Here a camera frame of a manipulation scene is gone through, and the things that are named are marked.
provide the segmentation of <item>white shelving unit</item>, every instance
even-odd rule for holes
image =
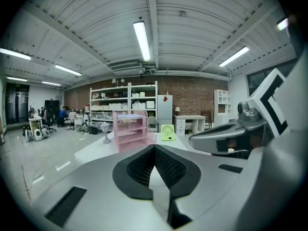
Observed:
[[[157,95],[158,95],[158,85],[157,81],[155,81],[154,85],[138,85],[138,86],[130,86],[130,100],[129,100],[129,108],[130,110],[144,110],[144,111],[155,111],[155,117],[157,117]],[[140,93],[141,91],[145,92],[145,95],[147,95],[147,91],[152,91],[153,95],[155,92],[155,96],[145,96],[145,97],[139,97],[139,98],[132,98],[131,95],[133,92],[138,92]],[[155,108],[154,109],[133,109],[132,108],[132,102],[133,101],[154,101],[155,103]]]
[[[139,97],[139,98],[132,98],[131,94],[133,92],[138,92],[140,93],[141,91],[145,92],[145,95],[147,95],[148,91],[151,92],[151,96],[145,96],[145,97]],[[114,93],[119,93],[119,92],[124,92],[128,94],[127,97],[112,97]],[[99,98],[93,98],[93,95],[95,93],[105,93],[106,98],[102,99],[101,97]],[[124,87],[114,87],[114,88],[102,88],[102,89],[95,89],[93,90],[92,88],[90,89],[90,118],[91,122],[99,122],[99,121],[106,121],[106,122],[111,122],[112,123],[112,118],[110,119],[104,119],[104,118],[98,118],[93,115],[93,113],[100,113],[100,112],[110,112],[112,111],[123,111],[127,112],[127,114],[131,114],[131,111],[135,110],[144,110],[144,111],[154,111],[155,116],[157,116],[157,94],[158,94],[158,86],[157,86],[157,81],[155,82],[154,85],[137,85],[137,86],[132,86],[131,83],[128,83],[127,86]],[[155,108],[154,109],[132,109],[132,102],[134,101],[140,101],[140,102],[145,102],[145,101],[155,101]],[[127,103],[128,108],[127,109],[95,109],[93,105],[108,105],[109,103]]]
[[[219,106],[224,106],[224,112],[218,112]],[[214,90],[214,127],[237,120],[232,115],[232,93],[227,90]]]

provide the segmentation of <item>pink shelf rack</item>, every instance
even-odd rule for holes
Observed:
[[[156,134],[151,132],[146,111],[135,110],[139,117],[119,118],[122,112],[113,111],[115,143],[119,151],[156,144]]]

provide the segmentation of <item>brick wall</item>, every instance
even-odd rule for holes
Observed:
[[[228,90],[226,81],[200,77],[153,76],[126,78],[125,84],[144,85],[158,81],[158,94],[173,95],[173,110],[180,107],[180,115],[200,115],[202,110],[210,110],[214,116],[214,90]],[[64,104],[71,109],[84,109],[89,104],[90,88],[112,87],[111,80],[91,83],[64,92]]]

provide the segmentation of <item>fluorescent ceiling light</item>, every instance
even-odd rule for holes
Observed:
[[[4,54],[8,54],[8,55],[24,58],[24,59],[27,59],[27,60],[31,60],[31,56],[27,56],[27,55],[24,55],[24,54],[21,54],[21,53],[17,53],[17,52],[14,52],[14,51],[9,51],[9,50],[0,48],[0,52],[4,53]]]
[[[151,60],[151,57],[150,57],[148,39],[146,37],[146,32],[145,32],[144,21],[135,22],[133,26],[142,52],[143,59],[145,62],[147,62]]]
[[[63,70],[63,71],[66,71],[66,72],[71,73],[71,74],[74,74],[74,75],[78,75],[78,76],[81,76],[81,75],[82,75],[81,73],[75,72],[75,71],[70,70],[70,69],[65,68],[65,67],[61,67],[61,66],[59,66],[59,65],[56,65],[55,68],[61,69],[61,70]]]
[[[283,21],[281,21],[277,27],[279,30],[283,30],[284,28],[286,28],[288,26],[288,19],[284,19]]]
[[[244,48],[240,49],[236,52],[233,56],[229,57],[227,60],[219,64],[220,67],[227,65],[228,63],[232,62],[234,59],[238,58],[239,56],[243,55],[245,52],[249,51],[249,49],[245,46]]]
[[[47,81],[42,81],[42,83],[44,83],[44,84],[48,84],[48,85],[60,86],[60,84],[51,83],[51,82],[47,82]]]
[[[14,78],[14,77],[7,77],[7,79],[27,81],[26,79],[20,79],[20,78]]]

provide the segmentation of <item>white wall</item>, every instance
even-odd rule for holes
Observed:
[[[45,106],[45,100],[57,100],[56,96],[61,96],[60,107],[63,106],[63,91],[53,88],[40,87],[40,86],[30,86],[29,88],[29,99],[28,99],[28,108],[30,106],[35,110],[41,109]]]
[[[6,90],[6,78],[0,70],[0,116],[2,122],[2,131],[6,131],[6,118],[5,118],[5,90]]]
[[[244,73],[234,76],[228,81],[228,88],[232,93],[232,115],[237,116],[237,105],[249,96],[247,76]]]
[[[237,116],[237,105],[239,102],[246,101],[249,97],[249,88],[248,88],[248,81],[247,75],[258,72],[262,69],[266,69],[269,67],[273,67],[289,60],[295,58],[295,53],[292,52],[290,54],[286,54],[283,57],[278,59],[269,60],[263,64],[257,65],[249,70],[246,70],[240,74],[237,74],[232,77],[232,80],[228,81],[229,91],[232,92],[232,114]]]

